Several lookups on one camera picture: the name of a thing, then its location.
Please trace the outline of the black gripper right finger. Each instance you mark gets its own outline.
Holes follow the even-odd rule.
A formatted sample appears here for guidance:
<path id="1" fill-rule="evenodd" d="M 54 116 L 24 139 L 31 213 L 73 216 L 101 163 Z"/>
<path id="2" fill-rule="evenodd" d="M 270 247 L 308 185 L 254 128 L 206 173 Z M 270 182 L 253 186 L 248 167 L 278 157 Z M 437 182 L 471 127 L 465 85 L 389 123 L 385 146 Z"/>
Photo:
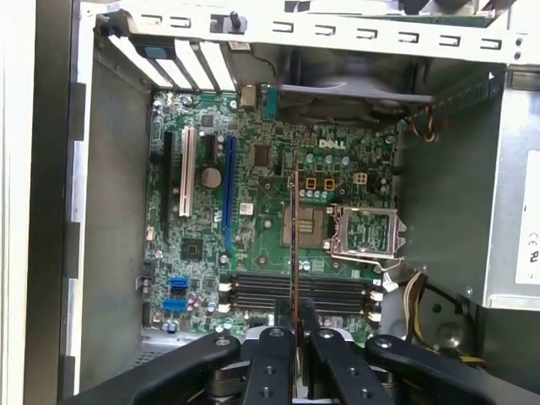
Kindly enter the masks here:
<path id="1" fill-rule="evenodd" d="M 311 299 L 300 301 L 300 327 L 309 338 L 312 369 L 341 404 L 393 404 L 373 368 L 413 388 L 425 404 L 538 404 L 539 395 L 480 369 L 392 335 L 369 339 L 361 354 L 342 333 L 319 325 Z"/>

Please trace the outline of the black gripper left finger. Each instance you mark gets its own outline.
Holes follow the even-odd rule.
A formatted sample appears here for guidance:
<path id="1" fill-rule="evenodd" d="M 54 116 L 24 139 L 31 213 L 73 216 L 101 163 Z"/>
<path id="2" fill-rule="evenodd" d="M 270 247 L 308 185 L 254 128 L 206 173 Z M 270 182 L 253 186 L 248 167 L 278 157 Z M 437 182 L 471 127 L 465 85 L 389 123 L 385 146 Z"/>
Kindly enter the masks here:
<path id="1" fill-rule="evenodd" d="M 67 404 L 290 404 L 295 368 L 294 310 L 274 303 L 275 324 L 244 341 L 215 332 L 161 354 Z"/>

